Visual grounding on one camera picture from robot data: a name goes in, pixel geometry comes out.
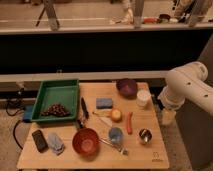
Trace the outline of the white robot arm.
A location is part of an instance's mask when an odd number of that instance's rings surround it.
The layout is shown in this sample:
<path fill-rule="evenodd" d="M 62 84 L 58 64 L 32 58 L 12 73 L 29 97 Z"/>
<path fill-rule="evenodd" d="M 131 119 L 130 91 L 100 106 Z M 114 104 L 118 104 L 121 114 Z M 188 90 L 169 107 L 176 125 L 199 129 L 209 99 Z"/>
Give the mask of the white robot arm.
<path fill-rule="evenodd" d="M 173 68 L 166 73 L 166 86 L 157 99 L 163 105 L 162 124 L 169 125 L 177 110 L 188 99 L 213 117 L 213 87 L 205 83 L 207 67 L 198 61 Z"/>

